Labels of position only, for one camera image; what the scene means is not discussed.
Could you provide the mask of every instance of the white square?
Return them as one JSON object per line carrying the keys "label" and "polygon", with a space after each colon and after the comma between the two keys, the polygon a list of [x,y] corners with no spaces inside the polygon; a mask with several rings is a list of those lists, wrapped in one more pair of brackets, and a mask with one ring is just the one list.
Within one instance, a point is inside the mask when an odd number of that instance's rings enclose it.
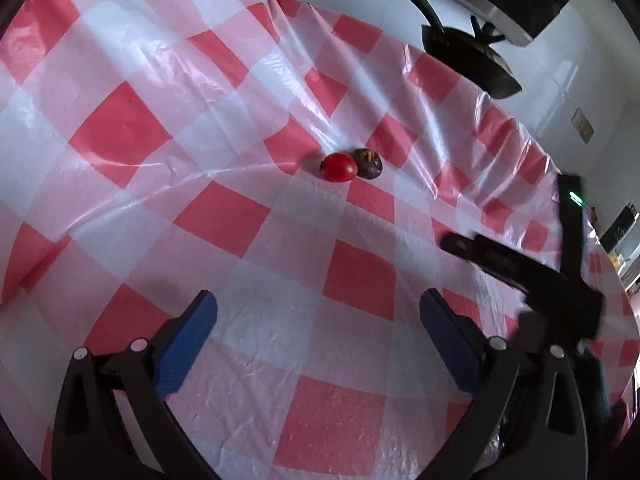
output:
{"label": "white square", "polygon": [[396,260],[398,230],[393,224],[352,203],[345,203],[337,238],[388,262]]}
{"label": "white square", "polygon": [[122,188],[66,144],[54,170],[40,185],[26,220],[49,240],[59,240],[77,224],[116,207],[121,200],[126,200]]}
{"label": "white square", "polygon": [[210,110],[174,136],[203,171],[228,168],[238,157],[214,110]]}
{"label": "white square", "polygon": [[429,212],[427,197],[433,199],[433,190],[423,181],[416,182],[407,174],[398,172],[394,180],[393,196],[423,213]]}
{"label": "white square", "polygon": [[376,115],[380,118],[391,108],[389,99],[396,95],[403,84],[406,84],[397,73],[393,72],[388,74],[388,81],[380,80],[381,78],[383,73],[376,74],[372,67],[361,64],[353,72],[349,82],[350,88],[365,89],[369,105],[375,109]]}
{"label": "white square", "polygon": [[327,41],[326,31],[314,23],[296,18],[287,18],[287,21],[290,29],[280,35],[282,43],[286,43],[291,50],[299,52],[313,62],[320,54],[324,42]]}
{"label": "white square", "polygon": [[394,324],[387,395],[448,399],[449,371],[426,330]]}
{"label": "white square", "polygon": [[193,3],[209,28],[215,28],[244,9],[244,5],[238,0],[193,0]]}
{"label": "white square", "polygon": [[308,94],[302,76],[279,47],[255,63],[251,68],[251,74],[255,75],[285,108],[289,108],[294,99],[304,102]]}
{"label": "white square", "polygon": [[86,24],[78,20],[23,87],[60,136],[69,140],[123,81]]}
{"label": "white square", "polygon": [[42,319],[32,297],[19,294],[2,307],[15,309],[2,338],[2,366],[40,416],[52,422],[72,349]]}
{"label": "white square", "polygon": [[[245,81],[242,84],[250,84],[250,82]],[[248,147],[261,142],[265,137],[265,132],[254,122],[245,102],[249,106],[252,104],[242,100],[240,91],[241,89],[213,104],[209,113],[219,124],[220,129],[237,153],[244,152]]]}
{"label": "white square", "polygon": [[348,132],[352,146],[366,144],[385,116],[386,109],[370,99],[370,92],[367,87],[350,86],[331,116],[332,128]]}
{"label": "white square", "polygon": [[481,223],[468,215],[461,213],[459,209],[456,209],[456,222],[458,224],[458,234],[468,238],[473,238],[474,235],[482,228]]}
{"label": "white square", "polygon": [[300,178],[292,178],[280,195],[275,209],[335,236],[340,227],[344,200]]}
{"label": "white square", "polygon": [[437,283],[441,249],[407,231],[398,229],[396,232],[396,266],[420,276],[428,276],[433,283]]}
{"label": "white square", "polygon": [[124,78],[170,50],[179,39],[144,0],[108,0],[81,19]]}
{"label": "white square", "polygon": [[0,113],[4,111],[11,97],[18,89],[18,83],[11,75],[7,67],[0,61]]}
{"label": "white square", "polygon": [[105,269],[124,281],[170,225],[141,202],[131,200],[85,223],[73,233],[73,238]]}
{"label": "white square", "polygon": [[0,196],[25,217],[66,142],[23,90],[14,94],[0,114],[0,124]]}
{"label": "white square", "polygon": [[252,478],[264,480],[269,475],[270,466],[260,460],[229,451],[219,442],[206,442],[190,438],[191,443],[209,466],[221,478]]}
{"label": "white square", "polygon": [[218,297],[212,337],[248,357],[299,371],[320,301],[308,288],[243,260]]}

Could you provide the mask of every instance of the plastic tablecloth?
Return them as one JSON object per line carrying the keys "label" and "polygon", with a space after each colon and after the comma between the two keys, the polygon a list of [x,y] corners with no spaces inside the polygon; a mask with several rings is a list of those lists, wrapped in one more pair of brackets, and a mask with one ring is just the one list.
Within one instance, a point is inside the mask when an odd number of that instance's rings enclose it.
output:
{"label": "plastic tablecloth", "polygon": [[[320,178],[362,146],[382,176]],[[47,475],[72,351],[151,336],[206,288],[220,318],[168,403],[223,478],[414,478],[468,405],[421,293],[487,335],[523,309],[436,241],[558,257],[556,167],[524,127],[430,56],[292,0],[27,0],[0,43],[0,147],[0,412]],[[639,333],[588,232],[615,397]]]}

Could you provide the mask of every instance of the red and white checkered tablecloth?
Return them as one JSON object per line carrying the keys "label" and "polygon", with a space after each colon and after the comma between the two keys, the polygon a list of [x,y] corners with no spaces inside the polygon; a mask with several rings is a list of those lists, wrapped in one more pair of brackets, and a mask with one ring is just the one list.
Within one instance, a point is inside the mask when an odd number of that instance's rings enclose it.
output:
{"label": "red and white checkered tablecloth", "polygon": [[[319,178],[363,145],[379,179]],[[28,0],[0,43],[0,156],[0,412],[48,475],[72,351],[119,351],[206,288],[220,319],[169,404],[223,478],[413,479],[468,403],[420,294],[487,335],[522,308],[436,240],[556,264],[556,168],[525,129],[430,56],[292,0]],[[616,396],[639,333],[588,241]]]}

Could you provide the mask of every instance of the black frying pan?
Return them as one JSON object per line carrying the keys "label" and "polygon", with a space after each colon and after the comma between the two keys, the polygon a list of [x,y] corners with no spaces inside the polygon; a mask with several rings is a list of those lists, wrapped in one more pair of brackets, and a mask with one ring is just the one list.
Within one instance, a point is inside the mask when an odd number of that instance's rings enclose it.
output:
{"label": "black frying pan", "polygon": [[509,65],[490,45],[505,39],[494,34],[492,23],[480,27],[478,19],[471,17],[475,35],[453,27],[443,27],[438,15],[427,0],[410,0],[429,25],[422,26],[422,46],[427,54],[440,60],[456,72],[471,79],[494,99],[517,94],[522,86],[514,79]]}

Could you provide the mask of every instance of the cherry tomato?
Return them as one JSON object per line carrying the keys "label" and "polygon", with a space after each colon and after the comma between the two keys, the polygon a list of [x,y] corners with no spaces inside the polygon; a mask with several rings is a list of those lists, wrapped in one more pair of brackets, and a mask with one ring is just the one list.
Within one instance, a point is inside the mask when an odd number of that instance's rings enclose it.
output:
{"label": "cherry tomato", "polygon": [[320,171],[330,182],[348,182],[356,178],[358,165],[351,155],[332,153],[324,158]]}

